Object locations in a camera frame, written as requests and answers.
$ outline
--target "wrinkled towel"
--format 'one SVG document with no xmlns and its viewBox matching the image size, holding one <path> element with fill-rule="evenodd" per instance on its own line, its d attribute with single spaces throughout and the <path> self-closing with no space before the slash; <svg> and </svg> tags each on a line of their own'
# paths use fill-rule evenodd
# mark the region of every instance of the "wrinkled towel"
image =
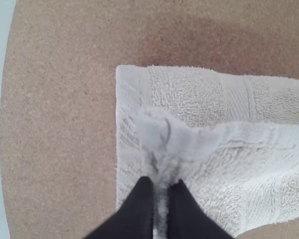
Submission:
<svg viewBox="0 0 299 239">
<path fill-rule="evenodd" d="M 299 217 L 299 80 L 155 66 L 116 76 L 117 207 L 148 175 L 159 237 L 179 178 L 234 237 Z"/>
</svg>

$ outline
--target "towel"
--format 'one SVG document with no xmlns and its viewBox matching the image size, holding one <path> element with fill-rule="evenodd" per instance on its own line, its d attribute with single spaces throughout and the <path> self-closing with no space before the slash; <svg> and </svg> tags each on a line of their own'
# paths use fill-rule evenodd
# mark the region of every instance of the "towel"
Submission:
<svg viewBox="0 0 299 239">
<path fill-rule="evenodd" d="M 117 207 L 141 175 L 182 178 L 233 237 L 299 217 L 299 80 L 194 67 L 117 67 Z"/>
</svg>

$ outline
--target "white towel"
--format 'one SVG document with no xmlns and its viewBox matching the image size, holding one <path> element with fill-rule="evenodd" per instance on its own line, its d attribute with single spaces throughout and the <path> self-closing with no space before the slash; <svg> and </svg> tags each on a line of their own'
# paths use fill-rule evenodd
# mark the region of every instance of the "white towel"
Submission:
<svg viewBox="0 0 299 239">
<path fill-rule="evenodd" d="M 141 111 L 137 134 L 143 107 L 169 113 Z M 117 207 L 137 179 L 149 175 L 163 204 L 156 218 L 161 234 L 164 189 L 178 178 L 234 237 L 299 217 L 299 81 L 119 66 L 117 154 Z M 153 174 L 151 154 L 164 173 Z"/>
</svg>

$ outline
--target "stain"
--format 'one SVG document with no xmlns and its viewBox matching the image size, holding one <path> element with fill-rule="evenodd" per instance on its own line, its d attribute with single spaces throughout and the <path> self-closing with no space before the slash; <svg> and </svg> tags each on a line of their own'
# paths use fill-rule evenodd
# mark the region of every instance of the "stain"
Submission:
<svg viewBox="0 0 299 239">
<path fill-rule="evenodd" d="M 120 48 L 111 50 L 117 54 L 102 53 L 109 56 L 111 67 L 118 64 L 196 66 L 229 74 L 299 79 L 297 43 L 275 33 L 261 35 L 252 29 L 175 13 L 147 20 L 140 18 L 132 25 L 118 21 L 116 27 L 117 31 L 112 32 L 119 35 L 115 37 L 122 43 L 117 44 Z M 131 27 L 143 29 L 138 33 L 142 37 L 125 34 L 131 32 Z"/>
</svg>

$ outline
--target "folded towel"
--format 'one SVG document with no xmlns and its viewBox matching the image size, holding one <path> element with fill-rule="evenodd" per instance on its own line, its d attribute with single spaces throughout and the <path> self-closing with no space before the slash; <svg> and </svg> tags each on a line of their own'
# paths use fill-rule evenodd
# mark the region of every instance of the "folded towel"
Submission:
<svg viewBox="0 0 299 239">
<path fill-rule="evenodd" d="M 138 116 L 144 107 L 164 111 Z M 178 178 L 234 237 L 299 217 L 299 81 L 119 66 L 117 154 L 117 206 L 141 175 L 149 175 L 161 236 L 164 190 Z"/>
</svg>

